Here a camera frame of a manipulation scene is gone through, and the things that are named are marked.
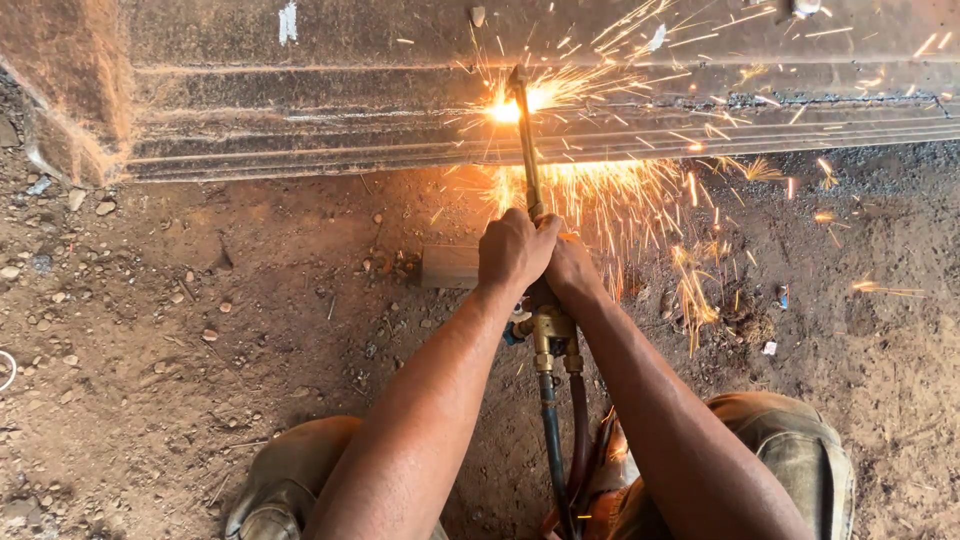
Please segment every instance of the brass torch handle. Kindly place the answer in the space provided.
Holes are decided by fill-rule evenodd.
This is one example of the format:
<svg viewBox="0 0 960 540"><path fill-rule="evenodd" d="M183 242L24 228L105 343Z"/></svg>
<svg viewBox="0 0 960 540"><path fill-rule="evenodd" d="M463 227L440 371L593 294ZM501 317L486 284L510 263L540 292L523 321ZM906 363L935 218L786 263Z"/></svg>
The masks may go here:
<svg viewBox="0 0 960 540"><path fill-rule="evenodd" d="M523 166L527 173L527 214L530 221L546 213L543 192L540 189L540 171L537 169L537 146L534 130L530 125L530 108L527 105L527 73L523 64L517 64L510 74L510 87L514 90L516 106L520 109L517 127L520 130L520 148L523 151Z"/></svg>

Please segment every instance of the dirt ground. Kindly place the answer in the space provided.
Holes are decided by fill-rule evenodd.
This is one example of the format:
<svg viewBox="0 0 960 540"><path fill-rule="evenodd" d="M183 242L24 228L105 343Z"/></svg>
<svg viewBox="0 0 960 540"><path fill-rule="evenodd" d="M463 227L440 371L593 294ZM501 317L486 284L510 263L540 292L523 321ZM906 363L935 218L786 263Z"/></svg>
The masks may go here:
<svg viewBox="0 0 960 540"><path fill-rule="evenodd" d="M42 178L22 147L0 153L0 268L19 269L0 279L0 349L21 366L0 392L7 538L222 537L262 442L306 418L363 416L449 317L464 293L418 288L408 264L425 243L475 243L489 216L470 170L126 185L71 211L59 184L27 194ZM860 539L960 536L958 156L954 143L829 151L829 192L815 187L820 154L776 156L797 197L744 185L744 207L714 185L739 269L710 294L753 303L751 327L728 321L746 339L704 328L688 356L661 314L676 286L661 253L644 252L623 300L704 398L762 389L821 410L857 471ZM817 210L849 226L831 228L842 247ZM868 272L924 298L854 292ZM534 538L548 508L531 359L498 352L442 518L452 538ZM588 396L597 422L609 398L593 368ZM569 401L561 416L569 443Z"/></svg>

